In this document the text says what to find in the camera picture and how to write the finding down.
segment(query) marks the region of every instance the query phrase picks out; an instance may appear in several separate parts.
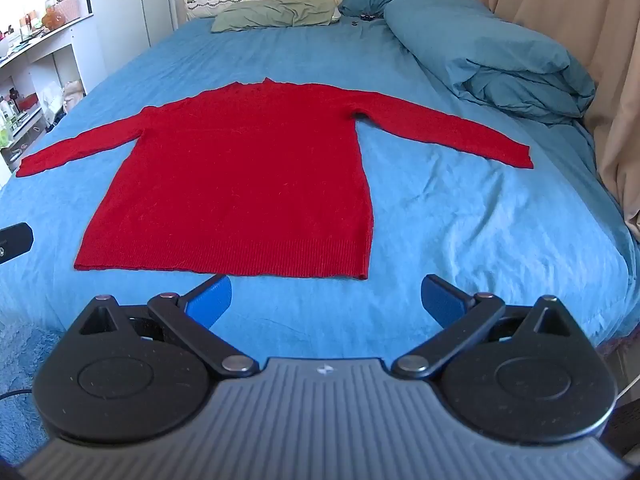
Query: white shelf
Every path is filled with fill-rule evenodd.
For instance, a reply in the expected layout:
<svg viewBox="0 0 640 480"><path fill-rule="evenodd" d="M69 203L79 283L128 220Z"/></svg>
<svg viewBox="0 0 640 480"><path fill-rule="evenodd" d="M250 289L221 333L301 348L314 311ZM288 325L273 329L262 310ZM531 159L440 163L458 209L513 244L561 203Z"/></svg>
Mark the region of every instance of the white shelf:
<svg viewBox="0 0 640 480"><path fill-rule="evenodd" d="M14 131L14 140L12 140L11 144L8 146L8 149L13 148L18 143L18 141L24 137L24 134L27 133L41 117L42 108L39 104L33 105L30 108L28 115L23 119L22 124L18 127L17 130Z"/></svg>
<svg viewBox="0 0 640 480"><path fill-rule="evenodd" d="M11 170L12 173L15 173L16 171L18 171L18 168L20 168L20 163L26 156L27 156L27 151L25 150L20 154L18 158L16 158L13 162L11 162L11 165L14 168L13 170Z"/></svg>
<svg viewBox="0 0 640 480"><path fill-rule="evenodd" d="M64 32L65 30L67 30L69 27L71 27L72 25L75 25L76 23L81 22L82 20L86 20L87 18L90 18L91 16L93 16L93 14L88 14L87 16L81 16L80 18L76 19L76 20L71 20L69 23L65 23L65 25L63 25L60 28L57 28L56 30L52 30L49 34L47 34L46 36L40 36L38 38L34 38L33 40L29 41L29 44L24 47L22 50L19 50L18 52L15 52L14 54L11 54L9 57L7 57L4 61L0 62L0 68L2 68L5 65L8 65L9 63L11 63L15 58L20 57L22 54L28 52L29 50L31 50L34 46L40 44L43 41L46 40L50 40L51 38L59 35L61 32Z"/></svg>

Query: sweater hem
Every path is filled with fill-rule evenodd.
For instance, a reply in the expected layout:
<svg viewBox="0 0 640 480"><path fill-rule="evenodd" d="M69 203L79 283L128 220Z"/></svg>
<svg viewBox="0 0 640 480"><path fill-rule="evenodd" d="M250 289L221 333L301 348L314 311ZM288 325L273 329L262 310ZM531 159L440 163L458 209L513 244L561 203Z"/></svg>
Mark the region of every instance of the sweater hem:
<svg viewBox="0 0 640 480"><path fill-rule="evenodd" d="M153 241L146 246L83 240L76 270L186 270L235 276L329 278L369 275L371 236L362 240L204 240L188 243Z"/></svg>

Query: gray gripper base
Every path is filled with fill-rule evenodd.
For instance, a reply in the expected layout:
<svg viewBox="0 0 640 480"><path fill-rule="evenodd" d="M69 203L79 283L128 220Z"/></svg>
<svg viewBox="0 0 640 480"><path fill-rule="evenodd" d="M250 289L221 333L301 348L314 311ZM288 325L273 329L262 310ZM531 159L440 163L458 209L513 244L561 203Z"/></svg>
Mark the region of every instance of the gray gripper base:
<svg viewBox="0 0 640 480"><path fill-rule="evenodd" d="M477 434L431 387L380 361L270 359L218 386L170 434L128 447L52 440L28 480L618 480L631 469L594 438L519 447Z"/></svg>

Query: blue fluffy rug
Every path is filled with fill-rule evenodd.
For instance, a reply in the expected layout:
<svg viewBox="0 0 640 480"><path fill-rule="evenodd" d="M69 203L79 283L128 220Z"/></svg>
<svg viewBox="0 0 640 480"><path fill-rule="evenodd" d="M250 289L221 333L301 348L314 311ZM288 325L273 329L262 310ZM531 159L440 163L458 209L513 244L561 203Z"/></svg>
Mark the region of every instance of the blue fluffy rug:
<svg viewBox="0 0 640 480"><path fill-rule="evenodd" d="M0 394L30 388L61 336L30 325L0 328ZM46 441L30 394L0 400L0 456L17 465Z"/></svg>

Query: beige curtain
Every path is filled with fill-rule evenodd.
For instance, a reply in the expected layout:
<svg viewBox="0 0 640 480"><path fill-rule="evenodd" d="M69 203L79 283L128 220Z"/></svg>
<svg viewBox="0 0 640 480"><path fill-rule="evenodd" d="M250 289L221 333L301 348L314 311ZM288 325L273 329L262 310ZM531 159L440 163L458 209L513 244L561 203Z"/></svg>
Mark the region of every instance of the beige curtain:
<svg viewBox="0 0 640 480"><path fill-rule="evenodd" d="M481 0L562 43L598 85L585 117L598 173L640 240L640 0Z"/></svg>

